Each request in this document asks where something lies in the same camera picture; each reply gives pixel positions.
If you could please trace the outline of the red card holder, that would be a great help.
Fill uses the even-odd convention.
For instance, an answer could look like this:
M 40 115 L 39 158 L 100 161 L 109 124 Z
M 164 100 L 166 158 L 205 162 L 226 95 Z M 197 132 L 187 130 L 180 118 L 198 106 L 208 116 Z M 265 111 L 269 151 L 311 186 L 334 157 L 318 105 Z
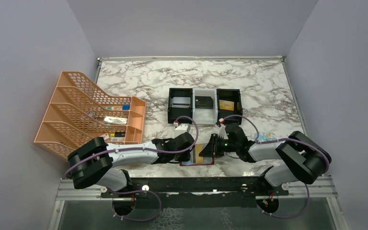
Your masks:
M 206 145 L 196 144 L 195 147 L 190 152 L 190 159 L 188 161 L 182 161 L 179 163 L 180 166 L 204 166 L 204 165 L 214 165 L 214 156 L 203 157 L 200 153 L 204 150 Z

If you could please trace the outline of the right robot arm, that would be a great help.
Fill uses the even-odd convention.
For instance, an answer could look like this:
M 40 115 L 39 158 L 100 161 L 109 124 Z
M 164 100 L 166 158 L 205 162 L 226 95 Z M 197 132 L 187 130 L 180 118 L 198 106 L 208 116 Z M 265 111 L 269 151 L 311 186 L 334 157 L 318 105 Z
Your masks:
M 240 160 L 257 163 L 263 160 L 282 160 L 278 166 L 270 166 L 258 176 L 255 187 L 264 192 L 290 182 L 312 184 L 329 170 L 331 156 L 300 131 L 287 138 L 268 141 L 249 140 L 236 123 L 221 125 L 218 134 L 199 153 L 200 157 L 219 157 L 234 152 Z

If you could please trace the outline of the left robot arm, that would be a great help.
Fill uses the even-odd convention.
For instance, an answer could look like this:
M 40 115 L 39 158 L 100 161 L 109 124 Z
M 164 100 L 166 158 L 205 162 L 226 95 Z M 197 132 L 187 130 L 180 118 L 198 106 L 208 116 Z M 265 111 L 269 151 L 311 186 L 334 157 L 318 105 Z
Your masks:
M 188 132 L 137 145 L 113 145 L 106 143 L 103 137 L 93 138 L 68 155 L 69 168 L 65 177 L 73 180 L 75 189 L 96 184 L 120 192 L 128 187 L 130 178 L 127 171 L 112 171 L 112 168 L 169 163 L 187 156 L 197 139 Z

